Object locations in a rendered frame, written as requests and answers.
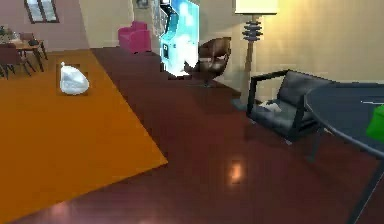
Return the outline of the brown swivel chair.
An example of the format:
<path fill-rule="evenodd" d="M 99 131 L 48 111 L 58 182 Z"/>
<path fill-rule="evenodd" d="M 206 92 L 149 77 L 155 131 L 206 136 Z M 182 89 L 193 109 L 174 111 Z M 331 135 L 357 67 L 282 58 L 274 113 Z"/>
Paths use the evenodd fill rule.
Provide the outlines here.
<path fill-rule="evenodd" d="M 202 80 L 204 87 L 221 76 L 231 55 L 231 38 L 220 37 L 211 39 L 198 48 L 199 59 L 194 67 L 185 64 L 184 70 L 194 79 Z"/>

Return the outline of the blue arcade cabinet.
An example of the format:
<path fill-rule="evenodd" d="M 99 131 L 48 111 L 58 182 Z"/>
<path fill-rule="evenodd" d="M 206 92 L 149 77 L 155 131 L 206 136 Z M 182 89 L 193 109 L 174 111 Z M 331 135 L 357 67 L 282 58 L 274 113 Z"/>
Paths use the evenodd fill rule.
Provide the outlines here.
<path fill-rule="evenodd" d="M 194 68 L 199 54 L 199 6 L 190 0 L 160 0 L 166 14 L 166 29 L 159 37 L 163 69 L 175 77 L 187 75 L 185 65 Z"/>

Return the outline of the floor lamp with cream shade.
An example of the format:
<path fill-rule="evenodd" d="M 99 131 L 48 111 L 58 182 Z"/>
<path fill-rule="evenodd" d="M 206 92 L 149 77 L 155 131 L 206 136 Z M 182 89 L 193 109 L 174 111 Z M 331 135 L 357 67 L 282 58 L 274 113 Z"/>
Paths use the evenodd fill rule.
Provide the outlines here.
<path fill-rule="evenodd" d="M 243 39 L 248 42 L 244 73 L 241 78 L 240 96 L 232 100 L 236 109 L 244 111 L 247 107 L 249 80 L 252 67 L 254 43 L 263 35 L 259 18 L 266 15 L 276 15 L 278 0 L 235 0 L 235 13 L 250 15 L 251 20 L 244 26 Z"/>

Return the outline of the white tied rubbish bag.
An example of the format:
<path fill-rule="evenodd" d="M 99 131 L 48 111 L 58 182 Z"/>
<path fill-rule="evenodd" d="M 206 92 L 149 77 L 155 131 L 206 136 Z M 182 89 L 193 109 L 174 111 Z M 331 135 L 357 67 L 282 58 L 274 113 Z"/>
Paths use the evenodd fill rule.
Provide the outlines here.
<path fill-rule="evenodd" d="M 88 90 L 89 81 L 79 69 L 62 62 L 59 86 L 65 94 L 79 95 Z"/>

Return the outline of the dark round table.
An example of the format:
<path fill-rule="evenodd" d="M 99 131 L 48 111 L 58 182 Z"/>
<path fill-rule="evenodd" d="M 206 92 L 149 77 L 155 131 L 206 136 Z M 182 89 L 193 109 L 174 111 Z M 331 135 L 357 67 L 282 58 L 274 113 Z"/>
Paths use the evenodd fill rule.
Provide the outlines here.
<path fill-rule="evenodd" d="M 346 224 L 356 224 L 384 176 L 384 142 L 366 135 L 374 109 L 384 104 L 384 84 L 331 83 L 311 90 L 306 109 L 322 127 L 380 161 Z"/>

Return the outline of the brown wooden dining table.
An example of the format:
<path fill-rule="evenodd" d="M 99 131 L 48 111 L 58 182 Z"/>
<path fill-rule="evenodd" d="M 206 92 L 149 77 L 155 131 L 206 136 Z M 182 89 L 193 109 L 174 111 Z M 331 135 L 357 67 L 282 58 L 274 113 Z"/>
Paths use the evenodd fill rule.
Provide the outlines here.
<path fill-rule="evenodd" d="M 39 65 L 40 70 L 44 71 L 44 67 L 42 64 L 42 58 L 47 59 L 47 54 L 46 54 L 44 42 L 42 40 L 38 40 L 38 41 L 40 42 L 40 44 L 38 46 L 30 46 L 28 44 L 28 41 L 22 41 L 21 43 L 17 43 L 15 45 L 16 45 L 16 48 L 18 49 L 19 53 L 24 52 L 24 51 L 32 52 L 36 58 L 36 61 Z"/>

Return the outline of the dark framed window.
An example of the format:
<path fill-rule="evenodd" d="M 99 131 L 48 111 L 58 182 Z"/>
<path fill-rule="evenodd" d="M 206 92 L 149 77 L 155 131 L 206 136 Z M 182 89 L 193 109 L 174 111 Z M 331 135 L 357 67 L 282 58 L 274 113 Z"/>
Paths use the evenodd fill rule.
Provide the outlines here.
<path fill-rule="evenodd" d="M 59 23 L 55 0 L 24 0 L 24 6 L 32 24 Z"/>

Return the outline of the green box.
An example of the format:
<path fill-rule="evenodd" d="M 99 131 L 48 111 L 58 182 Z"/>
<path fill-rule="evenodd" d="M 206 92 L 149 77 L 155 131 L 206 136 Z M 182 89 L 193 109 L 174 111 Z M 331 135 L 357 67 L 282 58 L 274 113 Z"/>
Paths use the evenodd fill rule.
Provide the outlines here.
<path fill-rule="evenodd" d="M 373 110 L 373 116 L 366 129 L 366 134 L 375 140 L 384 142 L 384 105 Z"/>

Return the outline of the green house plant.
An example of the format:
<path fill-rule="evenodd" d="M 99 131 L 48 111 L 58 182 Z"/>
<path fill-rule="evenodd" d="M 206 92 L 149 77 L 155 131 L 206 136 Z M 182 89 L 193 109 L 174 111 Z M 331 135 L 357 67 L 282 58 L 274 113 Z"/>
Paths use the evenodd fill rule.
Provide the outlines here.
<path fill-rule="evenodd" d="M 17 38 L 17 34 L 10 28 L 0 26 L 0 44 L 8 43 Z"/>

